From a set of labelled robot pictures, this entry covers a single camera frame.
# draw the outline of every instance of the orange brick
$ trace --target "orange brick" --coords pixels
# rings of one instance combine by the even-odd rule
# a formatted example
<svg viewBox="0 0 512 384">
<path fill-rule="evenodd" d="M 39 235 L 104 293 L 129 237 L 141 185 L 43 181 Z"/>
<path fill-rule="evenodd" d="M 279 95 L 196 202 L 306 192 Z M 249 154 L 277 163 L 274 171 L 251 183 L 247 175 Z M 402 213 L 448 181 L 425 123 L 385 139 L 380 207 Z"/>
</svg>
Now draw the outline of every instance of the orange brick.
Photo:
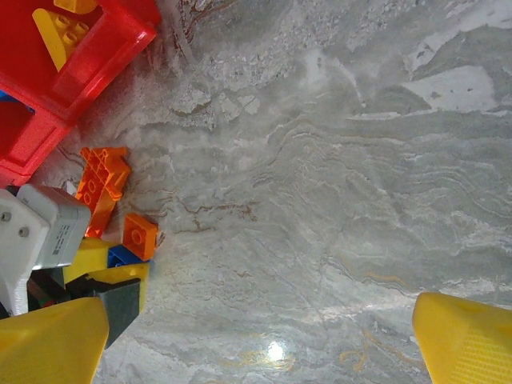
<svg viewBox="0 0 512 384">
<path fill-rule="evenodd" d="M 138 214 L 125 217 L 122 244 L 143 261 L 151 260 L 157 241 L 158 227 Z"/>
<path fill-rule="evenodd" d="M 76 199 L 86 204 L 92 216 L 86 236 L 99 238 L 110 220 L 116 202 L 122 197 L 130 167 L 122 156 L 126 148 L 82 148 L 86 160 Z"/>
</svg>

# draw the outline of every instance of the marble floor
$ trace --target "marble floor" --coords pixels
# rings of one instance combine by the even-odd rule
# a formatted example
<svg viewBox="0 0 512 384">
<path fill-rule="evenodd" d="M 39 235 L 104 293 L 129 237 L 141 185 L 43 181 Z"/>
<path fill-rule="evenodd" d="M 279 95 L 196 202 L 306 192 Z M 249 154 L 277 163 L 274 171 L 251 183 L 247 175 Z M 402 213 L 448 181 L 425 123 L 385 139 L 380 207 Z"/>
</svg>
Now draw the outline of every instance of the marble floor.
<svg viewBox="0 0 512 384">
<path fill-rule="evenodd" d="M 510 0 L 159 0 L 35 180 L 127 146 L 159 224 L 96 383 L 428 383 L 420 292 L 512 308 Z"/>
</svg>

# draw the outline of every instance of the white plastic part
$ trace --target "white plastic part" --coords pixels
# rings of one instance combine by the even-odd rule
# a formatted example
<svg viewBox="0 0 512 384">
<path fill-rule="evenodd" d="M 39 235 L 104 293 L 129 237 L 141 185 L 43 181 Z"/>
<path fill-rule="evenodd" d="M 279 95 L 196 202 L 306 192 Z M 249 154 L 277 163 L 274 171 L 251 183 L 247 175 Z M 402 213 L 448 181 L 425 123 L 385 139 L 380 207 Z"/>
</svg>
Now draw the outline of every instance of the white plastic part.
<svg viewBox="0 0 512 384">
<path fill-rule="evenodd" d="M 89 225 L 89 207 L 64 190 L 48 186 L 25 184 L 17 198 L 50 224 L 33 269 L 71 264 Z"/>
<path fill-rule="evenodd" d="M 28 311 L 26 282 L 50 225 L 6 190 L 0 190 L 0 302 L 11 315 Z"/>
</svg>

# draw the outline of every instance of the red toy box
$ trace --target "red toy box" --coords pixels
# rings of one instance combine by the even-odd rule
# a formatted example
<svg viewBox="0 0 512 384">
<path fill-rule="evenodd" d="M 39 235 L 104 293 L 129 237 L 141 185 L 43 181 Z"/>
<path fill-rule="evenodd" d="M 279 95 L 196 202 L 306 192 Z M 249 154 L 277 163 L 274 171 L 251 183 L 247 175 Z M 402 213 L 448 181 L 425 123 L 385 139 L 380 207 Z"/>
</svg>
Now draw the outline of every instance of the red toy box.
<svg viewBox="0 0 512 384">
<path fill-rule="evenodd" d="M 0 187 L 28 181 L 96 97 L 150 43 L 160 22 L 153 0 L 98 0 L 89 14 L 69 13 L 52 0 L 4 3 L 0 90 L 20 102 L 0 102 Z M 90 28 L 59 72 L 32 19 L 37 8 Z"/>
</svg>

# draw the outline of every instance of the yellow lego brick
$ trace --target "yellow lego brick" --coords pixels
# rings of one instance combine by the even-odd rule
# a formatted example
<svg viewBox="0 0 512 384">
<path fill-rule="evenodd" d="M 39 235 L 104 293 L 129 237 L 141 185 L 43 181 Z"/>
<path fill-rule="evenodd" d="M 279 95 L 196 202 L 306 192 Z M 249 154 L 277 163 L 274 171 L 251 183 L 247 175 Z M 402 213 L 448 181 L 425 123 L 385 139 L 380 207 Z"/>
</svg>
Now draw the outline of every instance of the yellow lego brick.
<svg viewBox="0 0 512 384">
<path fill-rule="evenodd" d="M 413 327 L 434 384 L 512 382 L 511 310 L 424 293 Z"/>
<path fill-rule="evenodd" d="M 64 283 L 67 284 L 89 272 L 104 270 L 109 248 L 114 245 L 112 242 L 105 242 L 100 238 L 84 238 L 80 243 L 73 263 L 62 268 Z"/>
<path fill-rule="evenodd" d="M 98 6 L 96 0 L 54 0 L 54 5 L 73 14 L 88 14 Z"/>
<path fill-rule="evenodd" d="M 108 333 L 99 298 L 0 320 L 0 382 L 90 384 Z"/>
<path fill-rule="evenodd" d="M 45 43 L 57 70 L 66 64 L 77 45 L 84 39 L 89 27 L 61 14 L 39 8 L 32 13 L 39 34 Z"/>
<path fill-rule="evenodd" d="M 129 266 L 116 266 L 108 270 L 97 270 L 89 273 L 89 277 L 97 282 L 108 282 L 115 284 L 116 282 L 125 282 L 132 278 L 141 279 L 141 291 L 139 295 L 138 308 L 139 313 L 144 310 L 146 303 L 147 280 L 150 275 L 150 265 L 148 263 L 132 264 Z"/>
</svg>

